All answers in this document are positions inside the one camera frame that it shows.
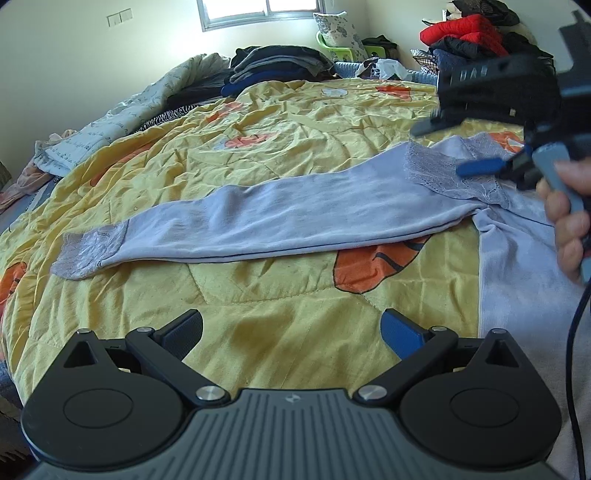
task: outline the orange floral pattern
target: orange floral pattern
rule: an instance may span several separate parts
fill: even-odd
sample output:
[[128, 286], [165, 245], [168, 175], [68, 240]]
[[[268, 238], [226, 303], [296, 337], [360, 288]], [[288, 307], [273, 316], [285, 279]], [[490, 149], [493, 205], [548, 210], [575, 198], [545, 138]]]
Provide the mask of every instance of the orange floral pattern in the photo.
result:
[[135, 158], [136, 156], [138, 156], [140, 153], [143, 153], [147, 150], [149, 150], [150, 148], [152, 148], [154, 146], [156, 142], [150, 142], [150, 143], [146, 143], [145, 145], [142, 145], [141, 147], [139, 147], [137, 150], [134, 150], [132, 153], [130, 153], [129, 155], [124, 156], [122, 159], [113, 162], [112, 165], [110, 165], [107, 168], [104, 168], [103, 170], [101, 170], [99, 173], [97, 173], [94, 177], [92, 177], [92, 179], [90, 180], [90, 186], [91, 187], [96, 187], [96, 185], [98, 184], [98, 182], [101, 180], [102, 177], [105, 176], [105, 173], [107, 173], [109, 171], [109, 169], [118, 163], [127, 163], [129, 160], [131, 160], [132, 158]]
[[230, 113], [240, 109], [242, 105], [244, 105], [242, 102], [224, 103], [216, 112], [208, 116], [205, 120], [208, 123], [211, 123], [219, 118], [224, 118], [225, 116], [230, 115]]
[[411, 89], [404, 85], [385, 85], [376, 87], [375, 89], [387, 95], [398, 97], [405, 102], [410, 102], [413, 99], [410, 95]]
[[339, 251], [333, 267], [335, 287], [357, 294], [373, 290], [409, 266], [429, 238]]
[[523, 148], [523, 140], [513, 132], [501, 132], [489, 135], [495, 142], [499, 143], [501, 147], [510, 152], [517, 153]]
[[[0, 327], [2, 326], [2, 317], [6, 308], [6, 302], [10, 298], [10, 295], [16, 291], [18, 283], [25, 276], [25, 273], [27, 273], [27, 264], [25, 262], [19, 262], [9, 267], [4, 272], [2, 280], [0, 280]], [[4, 360], [4, 356], [0, 349], [1, 360]]]
[[250, 135], [249, 137], [236, 137], [228, 140], [224, 146], [226, 148], [250, 147], [257, 143], [262, 143], [271, 138], [273, 134]]

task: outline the lace cuff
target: lace cuff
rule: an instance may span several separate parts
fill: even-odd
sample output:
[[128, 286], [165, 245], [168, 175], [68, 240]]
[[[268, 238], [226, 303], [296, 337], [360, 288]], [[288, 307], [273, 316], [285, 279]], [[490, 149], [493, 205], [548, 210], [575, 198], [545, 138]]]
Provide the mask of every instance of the lace cuff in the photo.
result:
[[100, 263], [115, 255], [127, 232], [128, 221], [105, 225], [86, 233], [65, 233], [64, 244], [51, 273], [68, 280], [90, 277]]
[[[465, 145], [474, 156], [474, 159], [487, 154], [504, 156], [502, 147], [498, 144], [493, 145], [492, 139], [477, 136], [469, 140], [475, 140], [478, 147], [482, 146], [481, 144], [487, 147], [482, 151], [480, 148], [475, 148], [476, 145], [471, 145], [469, 141], [466, 141]], [[450, 198], [459, 200], [478, 199], [489, 205], [496, 204], [507, 209], [509, 207], [509, 199], [503, 191], [502, 186], [494, 177], [458, 178], [456, 167], [466, 160], [469, 159], [448, 157], [431, 148], [411, 142], [408, 145], [404, 162], [406, 178], [409, 181], [426, 186], [428, 189]]]

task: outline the metal screw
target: metal screw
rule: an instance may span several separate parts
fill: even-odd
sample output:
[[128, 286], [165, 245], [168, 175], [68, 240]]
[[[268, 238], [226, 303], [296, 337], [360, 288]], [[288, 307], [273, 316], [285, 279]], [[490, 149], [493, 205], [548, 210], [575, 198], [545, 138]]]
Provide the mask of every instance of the metal screw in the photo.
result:
[[196, 395], [199, 400], [203, 401], [217, 401], [221, 400], [226, 391], [217, 385], [208, 385], [197, 390]]
[[381, 400], [388, 395], [388, 390], [381, 385], [365, 385], [359, 389], [358, 393], [365, 401]]

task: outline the finger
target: finger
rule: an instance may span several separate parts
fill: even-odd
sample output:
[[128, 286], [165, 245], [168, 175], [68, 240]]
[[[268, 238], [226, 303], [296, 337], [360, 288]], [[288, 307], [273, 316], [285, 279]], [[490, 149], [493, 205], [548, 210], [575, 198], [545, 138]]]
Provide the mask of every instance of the finger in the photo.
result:
[[585, 236], [588, 231], [589, 214], [587, 212], [576, 212], [562, 217], [556, 222], [554, 228], [556, 247], [562, 248], [570, 241]]
[[591, 195], [591, 158], [582, 161], [558, 161], [556, 172], [569, 187], [581, 195]]
[[583, 244], [579, 239], [571, 240], [558, 251], [558, 266], [574, 282], [580, 280], [579, 268], [582, 261]]
[[562, 217], [570, 213], [570, 200], [564, 192], [555, 190], [546, 197], [544, 204], [546, 217], [552, 223], [558, 222]]
[[550, 185], [546, 179], [541, 179], [535, 186], [535, 191], [542, 200], [546, 200], [548, 195], [552, 192], [552, 189], [550, 188]]

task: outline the pink cloth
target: pink cloth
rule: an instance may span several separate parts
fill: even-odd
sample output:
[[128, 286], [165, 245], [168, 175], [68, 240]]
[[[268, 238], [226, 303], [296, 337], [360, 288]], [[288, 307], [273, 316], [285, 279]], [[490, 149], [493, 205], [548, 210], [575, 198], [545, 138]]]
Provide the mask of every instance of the pink cloth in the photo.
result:
[[16, 183], [10, 185], [5, 192], [0, 193], [0, 213], [10, 207], [18, 199], [35, 193], [53, 178], [39, 170], [31, 160], [20, 174]]
[[[57, 145], [64, 138], [75, 134], [75, 130], [66, 130], [62, 135], [51, 134], [49, 141], [35, 142], [35, 150]], [[6, 191], [0, 193], [0, 213], [10, 207], [18, 199], [25, 195], [31, 195], [43, 187], [53, 175], [39, 170], [31, 160], [19, 175], [16, 183], [10, 185]]]

